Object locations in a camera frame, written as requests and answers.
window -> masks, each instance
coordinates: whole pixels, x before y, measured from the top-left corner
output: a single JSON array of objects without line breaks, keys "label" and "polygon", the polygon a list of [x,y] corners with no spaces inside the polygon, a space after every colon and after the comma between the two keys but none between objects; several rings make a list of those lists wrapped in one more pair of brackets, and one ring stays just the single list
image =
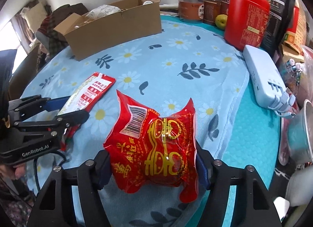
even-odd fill
[{"label": "window", "polygon": [[7,49],[17,49],[13,71],[15,72],[18,66],[27,57],[21,41],[13,29],[11,22],[8,22],[3,29],[0,31],[0,51]]}]

human hand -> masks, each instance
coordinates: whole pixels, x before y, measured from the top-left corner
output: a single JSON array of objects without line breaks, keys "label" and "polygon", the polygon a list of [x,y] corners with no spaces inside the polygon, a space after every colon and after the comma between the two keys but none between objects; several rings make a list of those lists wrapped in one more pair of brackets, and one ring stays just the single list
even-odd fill
[{"label": "human hand", "polygon": [[26,163],[19,164],[14,167],[9,167],[4,164],[0,164],[0,176],[7,177],[11,180],[20,179],[26,173]]}]

curtain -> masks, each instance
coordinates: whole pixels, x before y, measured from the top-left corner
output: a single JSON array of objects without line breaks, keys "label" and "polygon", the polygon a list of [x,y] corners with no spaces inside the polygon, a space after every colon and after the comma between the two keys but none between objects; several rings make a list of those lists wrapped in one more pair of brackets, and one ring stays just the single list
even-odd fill
[{"label": "curtain", "polygon": [[29,29],[26,20],[18,13],[11,19],[11,23],[15,32],[21,39],[21,45],[25,49],[26,53],[29,53],[29,45],[35,36]]}]

black bag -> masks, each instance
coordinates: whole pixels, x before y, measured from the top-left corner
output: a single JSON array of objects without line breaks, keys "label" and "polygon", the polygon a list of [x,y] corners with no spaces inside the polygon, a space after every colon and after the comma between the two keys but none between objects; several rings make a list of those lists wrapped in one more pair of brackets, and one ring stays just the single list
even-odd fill
[{"label": "black bag", "polygon": [[292,19],[295,0],[268,0],[268,2],[270,3],[270,17],[261,48],[273,57]]}]

orange bag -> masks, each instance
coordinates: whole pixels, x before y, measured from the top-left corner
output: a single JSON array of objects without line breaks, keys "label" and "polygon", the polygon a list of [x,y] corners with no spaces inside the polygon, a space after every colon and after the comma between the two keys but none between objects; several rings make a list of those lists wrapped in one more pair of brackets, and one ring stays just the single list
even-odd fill
[{"label": "orange bag", "polygon": [[195,108],[192,99],[179,112],[165,118],[117,91],[120,116],[104,148],[109,152],[118,187],[137,192],[147,181],[178,187],[183,203],[198,196],[195,167]]}]

